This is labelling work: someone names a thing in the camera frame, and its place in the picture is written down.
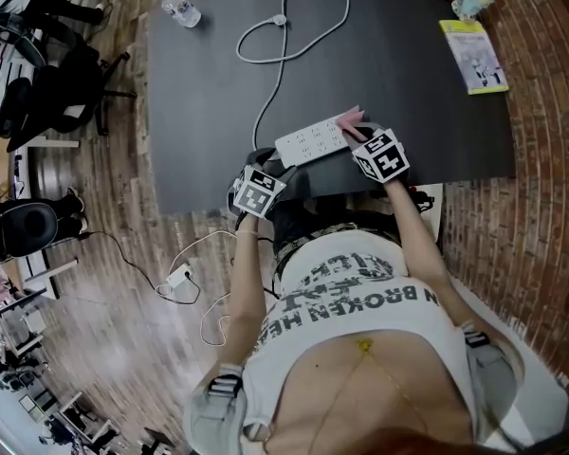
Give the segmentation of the person's white printed t-shirt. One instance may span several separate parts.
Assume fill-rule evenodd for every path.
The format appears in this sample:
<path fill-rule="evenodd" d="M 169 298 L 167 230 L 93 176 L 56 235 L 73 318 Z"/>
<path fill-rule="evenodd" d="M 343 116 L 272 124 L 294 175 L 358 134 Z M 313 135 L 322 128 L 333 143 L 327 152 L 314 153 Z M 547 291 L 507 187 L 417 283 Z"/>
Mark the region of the person's white printed t-shirt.
<path fill-rule="evenodd" d="M 245 425 L 271 422 L 285 379 L 306 350 L 334 337 L 398 330 L 430 343 L 469 409 L 473 433 L 480 432 L 464 331 L 402 263 L 399 246 L 359 230 L 329 234 L 297 251 L 243 369 Z"/>

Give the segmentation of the person's left forearm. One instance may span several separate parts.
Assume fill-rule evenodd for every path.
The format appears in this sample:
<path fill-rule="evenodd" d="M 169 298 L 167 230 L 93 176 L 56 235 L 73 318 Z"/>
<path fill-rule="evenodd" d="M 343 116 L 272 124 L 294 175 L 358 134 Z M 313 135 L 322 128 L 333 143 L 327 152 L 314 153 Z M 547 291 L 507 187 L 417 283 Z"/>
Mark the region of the person's left forearm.
<path fill-rule="evenodd" d="M 252 352 L 266 316 L 266 296 L 260 267 L 257 217 L 246 216 L 236 231 L 230 282 L 226 362 L 242 365 Z"/>

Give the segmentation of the black padded chair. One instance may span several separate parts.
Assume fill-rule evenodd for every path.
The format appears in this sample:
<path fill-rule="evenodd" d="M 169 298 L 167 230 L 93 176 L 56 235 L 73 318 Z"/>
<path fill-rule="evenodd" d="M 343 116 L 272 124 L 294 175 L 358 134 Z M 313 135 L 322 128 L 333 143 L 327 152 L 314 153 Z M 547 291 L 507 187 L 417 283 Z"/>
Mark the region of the black padded chair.
<path fill-rule="evenodd" d="M 57 230 L 54 210 L 43 203 L 18 205 L 0 213 L 0 263 L 44 249 Z"/>

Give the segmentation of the pink cloth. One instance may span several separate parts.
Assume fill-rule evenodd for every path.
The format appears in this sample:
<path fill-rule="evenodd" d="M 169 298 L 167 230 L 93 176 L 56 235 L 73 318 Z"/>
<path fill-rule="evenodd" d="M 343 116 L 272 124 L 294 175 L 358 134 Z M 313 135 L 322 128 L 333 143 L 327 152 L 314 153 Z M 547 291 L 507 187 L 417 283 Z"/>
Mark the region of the pink cloth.
<path fill-rule="evenodd" d="M 362 122 L 363 117 L 364 111 L 356 105 L 337 117 L 336 125 L 345 135 L 352 138 L 355 142 L 362 143 L 366 140 L 366 136 L 357 129 L 357 125 Z"/>

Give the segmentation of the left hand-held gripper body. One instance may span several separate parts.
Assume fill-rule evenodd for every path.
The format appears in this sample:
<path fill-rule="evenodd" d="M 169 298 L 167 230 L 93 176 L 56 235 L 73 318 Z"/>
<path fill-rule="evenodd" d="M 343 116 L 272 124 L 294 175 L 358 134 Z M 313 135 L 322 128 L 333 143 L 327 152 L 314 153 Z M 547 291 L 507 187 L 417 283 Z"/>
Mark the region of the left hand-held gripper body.
<path fill-rule="evenodd" d="M 263 172 L 257 165 L 246 165 L 227 193 L 228 210 L 236 216 L 235 228 L 250 215 L 264 219 L 285 187 L 285 182 Z"/>

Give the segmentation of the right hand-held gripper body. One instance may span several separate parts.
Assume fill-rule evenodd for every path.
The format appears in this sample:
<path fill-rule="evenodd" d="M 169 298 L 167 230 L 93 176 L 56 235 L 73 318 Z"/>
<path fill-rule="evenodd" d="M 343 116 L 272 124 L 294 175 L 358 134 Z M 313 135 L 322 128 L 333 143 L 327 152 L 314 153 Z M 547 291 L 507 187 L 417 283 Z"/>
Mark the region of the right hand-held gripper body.
<path fill-rule="evenodd" d="M 373 129 L 372 136 L 352 151 L 352 157 L 366 177 L 381 184 L 398 178 L 410 168 L 404 146 L 392 129 Z"/>

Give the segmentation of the black mesh office chair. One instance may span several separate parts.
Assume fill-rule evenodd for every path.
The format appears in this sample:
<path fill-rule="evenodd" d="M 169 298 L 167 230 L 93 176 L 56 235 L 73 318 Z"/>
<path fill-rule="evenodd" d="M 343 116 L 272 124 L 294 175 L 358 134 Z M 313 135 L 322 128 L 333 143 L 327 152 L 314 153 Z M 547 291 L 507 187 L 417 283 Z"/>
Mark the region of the black mesh office chair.
<path fill-rule="evenodd" d="M 0 138 L 13 152 L 43 132 L 52 129 L 60 134 L 72 133 L 90 120 L 96 123 L 98 135 L 106 137 L 103 100 L 106 97 L 134 99 L 133 91 L 109 90 L 107 85 L 122 62 L 130 59 L 123 52 L 112 63 L 73 34 L 74 45 L 57 65 L 47 64 L 34 78 L 17 78 L 6 87 L 0 105 Z"/>

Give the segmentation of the white power strip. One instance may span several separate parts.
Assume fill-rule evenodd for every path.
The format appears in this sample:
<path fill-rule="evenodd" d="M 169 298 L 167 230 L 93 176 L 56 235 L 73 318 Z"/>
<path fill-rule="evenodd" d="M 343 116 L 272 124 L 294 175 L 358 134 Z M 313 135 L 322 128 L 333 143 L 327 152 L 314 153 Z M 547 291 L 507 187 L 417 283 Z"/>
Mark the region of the white power strip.
<path fill-rule="evenodd" d="M 299 167 L 346 149 L 348 144 L 337 126 L 338 118 L 331 117 L 278 138 L 275 148 L 283 165 Z"/>

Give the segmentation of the person's black jeans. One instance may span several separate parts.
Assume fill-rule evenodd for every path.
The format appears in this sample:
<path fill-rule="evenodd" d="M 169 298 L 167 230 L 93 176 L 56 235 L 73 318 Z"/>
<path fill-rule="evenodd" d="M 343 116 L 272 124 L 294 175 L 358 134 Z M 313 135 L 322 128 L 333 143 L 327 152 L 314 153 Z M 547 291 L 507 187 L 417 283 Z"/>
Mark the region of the person's black jeans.
<path fill-rule="evenodd" d="M 285 241 L 348 222 L 355 223 L 362 230 L 383 236 L 401 245 L 396 220 L 392 214 L 368 209 L 348 209 L 344 195 L 319 197 L 315 212 L 307 209 L 302 199 L 279 202 L 266 218 L 274 229 L 273 252 L 275 255 Z"/>

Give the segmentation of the wooden desk white legs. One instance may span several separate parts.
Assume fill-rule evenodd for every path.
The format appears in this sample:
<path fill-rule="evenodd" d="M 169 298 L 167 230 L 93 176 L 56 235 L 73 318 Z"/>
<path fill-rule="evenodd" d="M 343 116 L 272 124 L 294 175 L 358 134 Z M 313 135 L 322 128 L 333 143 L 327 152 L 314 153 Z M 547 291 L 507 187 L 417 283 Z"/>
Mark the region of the wooden desk white legs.
<path fill-rule="evenodd" d="M 8 152 L 9 140 L 0 137 L 0 194 L 1 200 L 21 193 L 22 197 L 30 197 L 29 159 L 31 148 L 76 149 L 79 140 L 49 139 L 44 135 L 33 138 L 30 142 L 14 152 Z"/>

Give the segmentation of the patterned belt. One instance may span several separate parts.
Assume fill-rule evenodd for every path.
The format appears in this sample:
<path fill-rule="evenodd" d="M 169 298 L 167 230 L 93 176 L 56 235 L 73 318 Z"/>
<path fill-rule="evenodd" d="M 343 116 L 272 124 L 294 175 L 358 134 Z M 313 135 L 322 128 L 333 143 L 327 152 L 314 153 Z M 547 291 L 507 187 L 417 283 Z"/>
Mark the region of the patterned belt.
<path fill-rule="evenodd" d="M 276 262 L 280 263 L 281 261 L 287 259 L 296 250 L 298 250 L 300 247 L 304 246 L 309 242 L 315 241 L 329 234 L 344 232 L 354 229 L 358 229 L 358 225 L 355 223 L 352 222 L 341 223 L 323 229 L 319 229 L 317 231 L 313 231 L 311 233 L 305 234 L 300 238 L 291 241 L 285 241 L 282 247 L 279 249 L 278 253 L 275 255 Z"/>

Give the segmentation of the white charger on floor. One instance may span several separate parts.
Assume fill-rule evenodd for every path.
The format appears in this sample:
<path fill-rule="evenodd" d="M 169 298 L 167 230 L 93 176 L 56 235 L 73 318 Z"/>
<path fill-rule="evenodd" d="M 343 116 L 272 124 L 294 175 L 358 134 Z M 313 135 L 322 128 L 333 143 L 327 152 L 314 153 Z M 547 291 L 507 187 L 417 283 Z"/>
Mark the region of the white charger on floor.
<path fill-rule="evenodd" d="M 192 278 L 192 271 L 187 263 L 180 264 L 166 278 L 166 285 L 170 289 L 176 289 L 180 284 Z"/>

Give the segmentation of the person's right forearm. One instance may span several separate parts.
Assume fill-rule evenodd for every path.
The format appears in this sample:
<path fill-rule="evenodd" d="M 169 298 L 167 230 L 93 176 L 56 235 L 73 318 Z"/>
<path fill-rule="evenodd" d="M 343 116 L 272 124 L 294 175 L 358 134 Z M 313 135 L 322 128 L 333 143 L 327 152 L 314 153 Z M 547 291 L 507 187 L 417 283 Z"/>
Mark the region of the person's right forearm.
<path fill-rule="evenodd" d="M 413 200 L 399 180 L 384 185 L 393 211 L 409 275 L 425 283 L 454 320 L 443 259 Z"/>

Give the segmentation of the yellow-green book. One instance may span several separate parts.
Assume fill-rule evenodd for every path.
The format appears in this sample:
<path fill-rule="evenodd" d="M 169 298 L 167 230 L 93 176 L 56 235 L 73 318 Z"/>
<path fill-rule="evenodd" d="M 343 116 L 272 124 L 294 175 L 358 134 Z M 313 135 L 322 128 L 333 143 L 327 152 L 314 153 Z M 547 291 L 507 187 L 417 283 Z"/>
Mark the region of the yellow-green book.
<path fill-rule="evenodd" d="M 440 20 L 439 26 L 470 96 L 506 92 L 509 89 L 494 47 L 480 22 Z"/>

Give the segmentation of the clear plastic water bottle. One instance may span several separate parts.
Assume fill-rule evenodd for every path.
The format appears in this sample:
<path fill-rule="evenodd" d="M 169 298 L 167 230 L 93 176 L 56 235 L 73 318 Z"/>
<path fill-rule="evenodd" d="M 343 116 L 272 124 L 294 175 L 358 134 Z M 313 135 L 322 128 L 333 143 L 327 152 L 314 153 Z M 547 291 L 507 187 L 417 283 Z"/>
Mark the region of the clear plastic water bottle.
<path fill-rule="evenodd" d="M 160 0 L 162 9 L 185 28 L 195 27 L 201 19 L 200 11 L 188 0 Z"/>

